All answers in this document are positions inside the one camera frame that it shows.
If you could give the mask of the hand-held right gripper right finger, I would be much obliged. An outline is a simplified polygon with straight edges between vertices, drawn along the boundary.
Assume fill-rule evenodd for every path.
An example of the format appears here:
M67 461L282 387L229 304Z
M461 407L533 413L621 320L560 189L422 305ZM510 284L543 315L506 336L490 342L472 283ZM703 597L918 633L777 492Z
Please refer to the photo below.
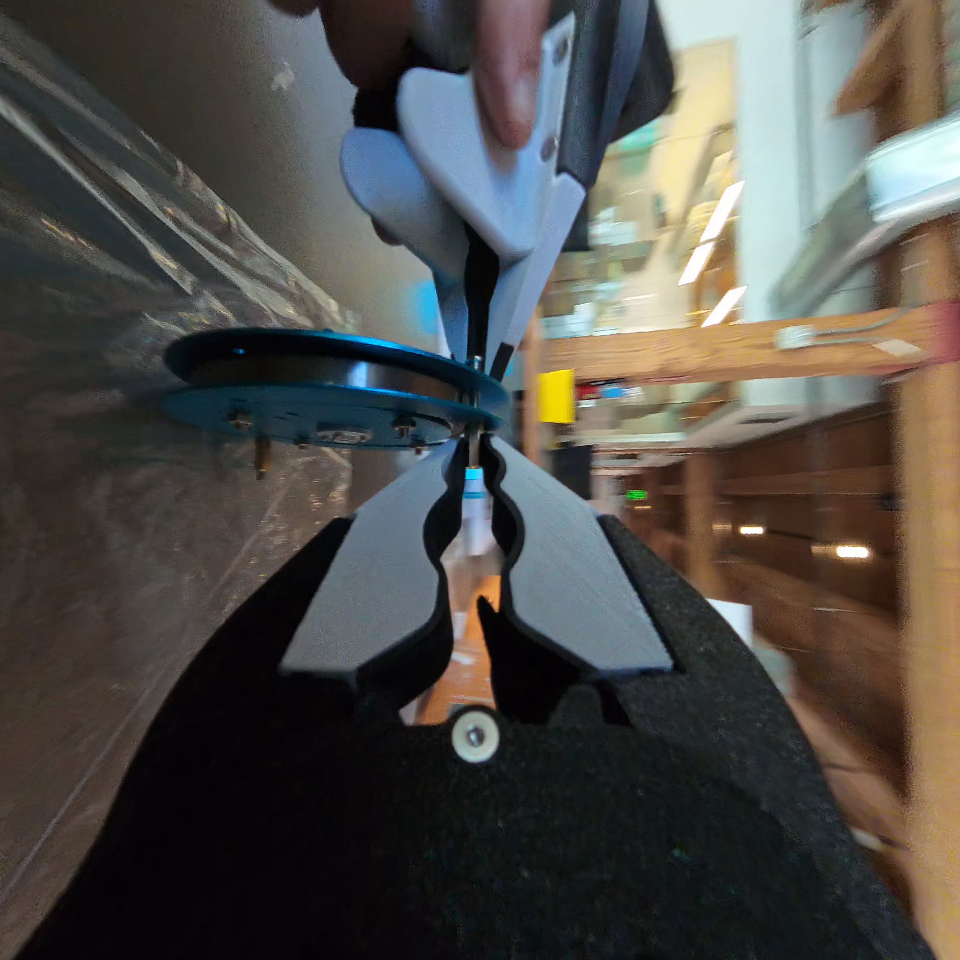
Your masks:
M672 672L674 657L590 501L502 438L481 438L480 462L510 624L583 673Z

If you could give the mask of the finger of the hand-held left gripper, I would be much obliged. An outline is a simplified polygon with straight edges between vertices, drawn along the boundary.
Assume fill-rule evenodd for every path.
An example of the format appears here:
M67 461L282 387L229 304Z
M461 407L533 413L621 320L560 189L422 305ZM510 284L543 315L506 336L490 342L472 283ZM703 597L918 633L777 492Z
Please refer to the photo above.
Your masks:
M456 362L467 362L470 311L465 281L462 277L449 278L440 273L434 273L433 280L441 328L440 353Z
M532 250L501 269L489 306L486 330L486 374L492 379L502 380L506 374L567 244L586 194L573 176L558 174Z

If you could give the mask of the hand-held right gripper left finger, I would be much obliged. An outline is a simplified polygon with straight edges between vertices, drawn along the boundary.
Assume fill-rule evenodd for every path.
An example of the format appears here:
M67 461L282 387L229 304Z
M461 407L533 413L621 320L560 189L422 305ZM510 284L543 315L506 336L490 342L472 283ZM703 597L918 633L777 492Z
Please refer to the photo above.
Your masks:
M454 643L442 558L460 532L470 444L451 439L349 517L280 662L287 674L438 679Z

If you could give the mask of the blue disc bearing assembly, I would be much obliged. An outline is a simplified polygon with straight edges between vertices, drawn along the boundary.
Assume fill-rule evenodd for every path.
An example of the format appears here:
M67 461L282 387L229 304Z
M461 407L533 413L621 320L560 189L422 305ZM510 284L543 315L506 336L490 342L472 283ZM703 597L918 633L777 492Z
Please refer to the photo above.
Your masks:
M192 334L164 354L182 387L174 422L253 445L258 475L276 445L418 451L510 422L509 390L481 368L330 331L237 328Z

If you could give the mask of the person's left hand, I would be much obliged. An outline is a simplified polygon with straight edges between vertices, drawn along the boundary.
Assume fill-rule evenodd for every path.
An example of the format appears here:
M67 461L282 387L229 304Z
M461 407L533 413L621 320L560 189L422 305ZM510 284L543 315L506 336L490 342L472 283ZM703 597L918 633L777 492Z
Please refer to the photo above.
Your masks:
M414 37L410 1L271 1L293 18L318 13L342 75L358 91L385 93L406 68ZM550 2L484 1L475 7L472 76L487 126L505 148L532 136Z

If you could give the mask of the orange cardboard box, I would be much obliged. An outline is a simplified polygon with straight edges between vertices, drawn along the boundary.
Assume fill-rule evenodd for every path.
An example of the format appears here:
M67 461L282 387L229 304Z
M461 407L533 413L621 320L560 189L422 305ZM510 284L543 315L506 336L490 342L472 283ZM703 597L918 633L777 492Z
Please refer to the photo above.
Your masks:
M491 660L478 610L481 599L498 610L500 576L480 578L463 608L453 612L454 644L449 665L437 683L419 698L414 726L444 724L465 707L496 707Z

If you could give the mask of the yellow sign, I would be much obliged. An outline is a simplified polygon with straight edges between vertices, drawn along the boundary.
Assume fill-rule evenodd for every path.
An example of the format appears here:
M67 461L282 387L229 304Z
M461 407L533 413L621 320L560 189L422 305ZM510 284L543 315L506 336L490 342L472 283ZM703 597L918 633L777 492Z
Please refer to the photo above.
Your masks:
M536 382L537 420L545 425L570 426L577 418L577 386L572 368L541 373Z

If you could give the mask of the clear plastic bag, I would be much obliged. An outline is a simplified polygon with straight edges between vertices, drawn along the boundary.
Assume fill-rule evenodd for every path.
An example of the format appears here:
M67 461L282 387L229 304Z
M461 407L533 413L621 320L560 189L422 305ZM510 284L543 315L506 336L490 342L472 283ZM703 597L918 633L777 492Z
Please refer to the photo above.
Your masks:
M2 15L2 633L219 620L331 519L350 463L181 426L187 335L359 317Z

